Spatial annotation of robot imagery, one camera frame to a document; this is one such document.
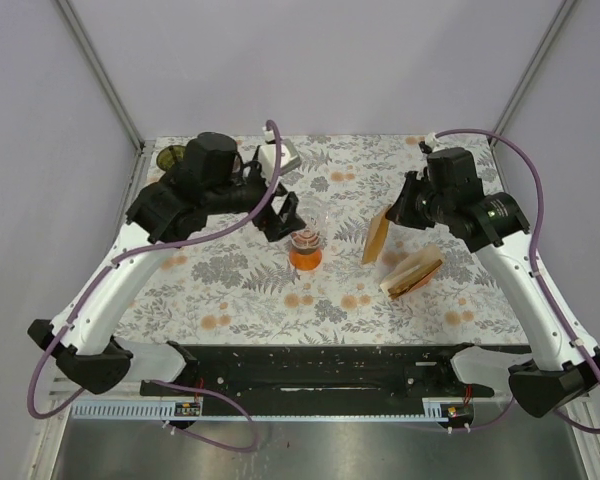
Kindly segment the brown paper coffee filter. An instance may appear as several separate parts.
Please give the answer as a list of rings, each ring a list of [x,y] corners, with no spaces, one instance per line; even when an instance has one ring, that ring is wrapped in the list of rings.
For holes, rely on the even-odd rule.
[[[389,209],[389,206],[383,208],[369,223],[362,255],[363,265],[375,262],[384,247],[389,229],[389,220],[386,218]]]

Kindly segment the clear plastic dripper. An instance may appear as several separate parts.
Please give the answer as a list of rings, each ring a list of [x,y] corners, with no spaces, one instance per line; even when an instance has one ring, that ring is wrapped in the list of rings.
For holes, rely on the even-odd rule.
[[[316,197],[303,198],[296,210],[305,226],[291,234],[291,244],[300,250],[322,248],[328,233],[329,212],[326,204]]]

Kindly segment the orange glass carafe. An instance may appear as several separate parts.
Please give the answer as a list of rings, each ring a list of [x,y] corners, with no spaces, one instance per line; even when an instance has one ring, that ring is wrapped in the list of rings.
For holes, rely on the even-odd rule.
[[[304,229],[291,235],[289,261],[300,271],[315,270],[322,262],[322,242],[318,232]]]

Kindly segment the orange coffee filter pack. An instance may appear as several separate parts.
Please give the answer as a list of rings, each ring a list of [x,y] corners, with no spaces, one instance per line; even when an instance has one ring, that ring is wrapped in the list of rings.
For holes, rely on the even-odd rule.
[[[380,289],[396,299],[426,285],[445,261],[442,251],[433,244],[409,254],[380,283]]]

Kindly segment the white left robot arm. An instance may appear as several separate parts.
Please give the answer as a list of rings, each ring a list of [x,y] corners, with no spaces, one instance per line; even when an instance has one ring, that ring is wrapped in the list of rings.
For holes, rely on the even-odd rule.
[[[88,285],[51,320],[35,320],[32,340],[48,350],[59,370],[93,394],[121,382],[160,380],[185,395],[197,382],[196,360],[173,341],[136,343],[114,332],[153,273],[213,215],[244,214],[270,242],[304,227],[298,198],[280,176],[301,163],[293,144],[267,131],[251,161],[237,142],[204,132],[182,158],[160,162],[162,176],[144,187],[126,213],[113,247]]]

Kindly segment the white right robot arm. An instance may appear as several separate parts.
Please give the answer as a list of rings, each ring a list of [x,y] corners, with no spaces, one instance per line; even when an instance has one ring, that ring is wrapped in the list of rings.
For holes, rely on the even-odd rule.
[[[467,346],[435,371],[449,396],[470,384],[511,395],[541,418],[600,385],[600,346],[577,321],[548,274],[540,271],[530,224],[507,193],[487,195],[473,155],[460,147],[422,148],[426,165],[409,171],[385,217],[408,228],[444,225],[496,280],[531,352],[515,355]]]

